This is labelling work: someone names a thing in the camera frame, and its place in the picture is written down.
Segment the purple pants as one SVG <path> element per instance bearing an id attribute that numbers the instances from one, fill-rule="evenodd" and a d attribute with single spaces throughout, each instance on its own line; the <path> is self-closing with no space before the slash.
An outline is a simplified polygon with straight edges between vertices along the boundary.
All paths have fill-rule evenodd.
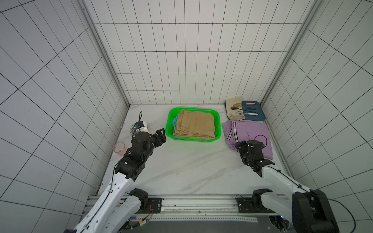
<path id="1" fill-rule="evenodd" d="M 273 159 L 269 130 L 266 124 L 250 120 L 228 120 L 222 123 L 225 141 L 231 150 L 237 151 L 235 145 L 242 141 L 257 140 L 264 144 L 264 158 Z"/>

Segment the teal pants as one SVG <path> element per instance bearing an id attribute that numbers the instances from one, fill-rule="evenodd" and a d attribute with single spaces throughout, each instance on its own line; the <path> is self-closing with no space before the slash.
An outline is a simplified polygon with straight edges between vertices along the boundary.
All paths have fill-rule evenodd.
<path id="1" fill-rule="evenodd" d="M 177 116 L 173 119 L 173 133 L 175 133 L 179 116 L 180 116 L 180 113 L 178 113 Z"/>

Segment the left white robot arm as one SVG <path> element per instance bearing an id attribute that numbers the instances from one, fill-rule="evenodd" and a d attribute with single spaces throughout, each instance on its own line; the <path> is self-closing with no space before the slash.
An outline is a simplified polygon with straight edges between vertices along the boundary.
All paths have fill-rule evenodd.
<path id="1" fill-rule="evenodd" d="M 74 229 L 66 229 L 65 232 L 116 233 L 135 213 L 146 210 L 148 193 L 138 188 L 130 191 L 125 202 L 118 209 L 115 208 L 145 169 L 145 163 L 154 149 L 162 146 L 166 141 L 164 129 L 157 130 L 154 134 L 148 131 L 136 133 L 131 140 L 132 146 L 115 165 L 111 181 L 104 194 Z"/>

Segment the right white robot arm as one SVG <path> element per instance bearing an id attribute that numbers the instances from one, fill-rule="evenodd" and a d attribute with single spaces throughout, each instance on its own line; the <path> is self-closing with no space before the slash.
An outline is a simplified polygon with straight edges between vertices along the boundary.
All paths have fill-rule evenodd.
<path id="1" fill-rule="evenodd" d="M 326 195 L 312 190 L 285 175 L 263 155 L 264 144 L 256 140 L 235 145 L 244 165 L 252 168 L 259 177 L 267 180 L 283 196 L 268 188 L 255 190 L 249 198 L 249 210 L 270 210 L 284 217 L 298 233 L 338 233 L 339 227 Z"/>

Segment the beige pants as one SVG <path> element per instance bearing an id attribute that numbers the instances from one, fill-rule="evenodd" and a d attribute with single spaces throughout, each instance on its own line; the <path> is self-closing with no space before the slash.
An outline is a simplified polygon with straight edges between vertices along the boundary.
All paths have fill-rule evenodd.
<path id="1" fill-rule="evenodd" d="M 181 110 L 175 130 L 177 137 L 215 139 L 215 119 L 211 113 Z"/>

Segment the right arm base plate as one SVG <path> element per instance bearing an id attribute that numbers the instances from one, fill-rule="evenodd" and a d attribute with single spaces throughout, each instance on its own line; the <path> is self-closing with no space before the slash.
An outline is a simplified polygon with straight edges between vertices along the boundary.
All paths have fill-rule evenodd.
<path id="1" fill-rule="evenodd" d="M 240 213 L 260 213 L 262 211 L 260 201 L 256 197 L 238 197 L 236 202 Z"/>

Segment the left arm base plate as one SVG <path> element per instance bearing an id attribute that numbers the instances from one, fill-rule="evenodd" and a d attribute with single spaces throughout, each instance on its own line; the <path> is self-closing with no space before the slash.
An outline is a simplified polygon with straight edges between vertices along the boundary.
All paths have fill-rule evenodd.
<path id="1" fill-rule="evenodd" d="M 145 206 L 142 213 L 145 214 L 159 214 L 161 213 L 162 198 L 148 198 L 145 200 Z"/>

